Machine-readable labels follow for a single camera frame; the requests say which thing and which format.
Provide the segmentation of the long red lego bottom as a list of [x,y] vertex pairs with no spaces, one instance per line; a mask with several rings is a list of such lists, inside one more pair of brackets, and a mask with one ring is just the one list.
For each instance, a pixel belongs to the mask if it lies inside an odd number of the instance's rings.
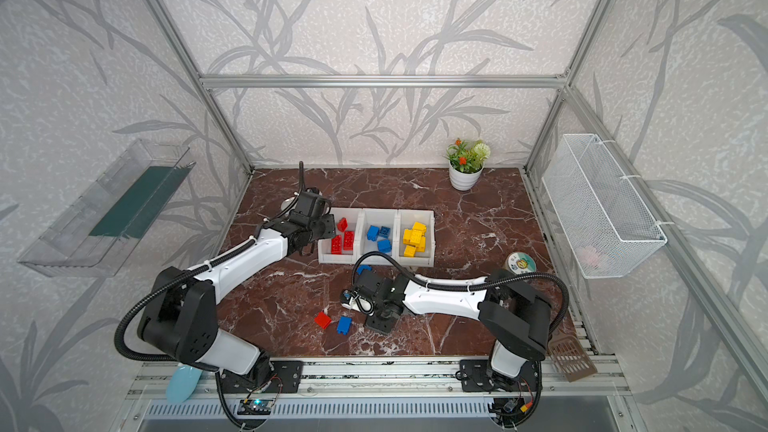
[[343,238],[341,235],[336,235],[331,239],[330,253],[333,255],[341,255],[343,253]]

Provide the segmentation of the blue lego brick top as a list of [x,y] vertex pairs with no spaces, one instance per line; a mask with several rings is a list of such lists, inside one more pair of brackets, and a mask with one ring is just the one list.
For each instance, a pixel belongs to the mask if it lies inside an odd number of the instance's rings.
[[357,268],[357,270],[356,270],[356,273],[357,273],[358,275],[361,275],[363,272],[366,272],[366,271],[372,271],[372,270],[373,270],[373,269],[372,269],[372,267],[371,267],[371,266],[368,266],[368,265],[361,265],[361,266],[359,266],[359,267]]

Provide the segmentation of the long red lego brick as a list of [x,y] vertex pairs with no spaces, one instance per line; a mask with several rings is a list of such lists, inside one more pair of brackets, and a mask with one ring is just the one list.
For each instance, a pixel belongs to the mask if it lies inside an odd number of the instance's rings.
[[351,230],[347,230],[343,233],[342,250],[344,252],[352,252],[354,250],[355,234]]

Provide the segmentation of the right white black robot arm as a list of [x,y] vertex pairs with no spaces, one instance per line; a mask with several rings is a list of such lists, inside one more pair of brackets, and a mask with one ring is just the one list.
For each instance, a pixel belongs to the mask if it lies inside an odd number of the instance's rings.
[[442,314],[475,320],[494,337],[493,374],[518,377],[526,364],[545,359],[548,344],[568,309],[567,288],[556,276],[499,269],[468,280],[431,279],[407,269],[385,278],[364,269],[341,293],[343,307],[366,316],[382,334],[401,316]]

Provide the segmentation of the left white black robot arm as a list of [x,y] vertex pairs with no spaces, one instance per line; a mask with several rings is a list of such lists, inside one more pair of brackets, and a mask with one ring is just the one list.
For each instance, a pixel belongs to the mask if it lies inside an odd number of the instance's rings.
[[330,201],[316,188],[298,192],[240,245],[192,268],[160,272],[152,291],[118,323],[116,351],[133,361],[174,360],[264,383],[273,374],[269,354],[221,329],[217,306],[263,269],[335,231]]

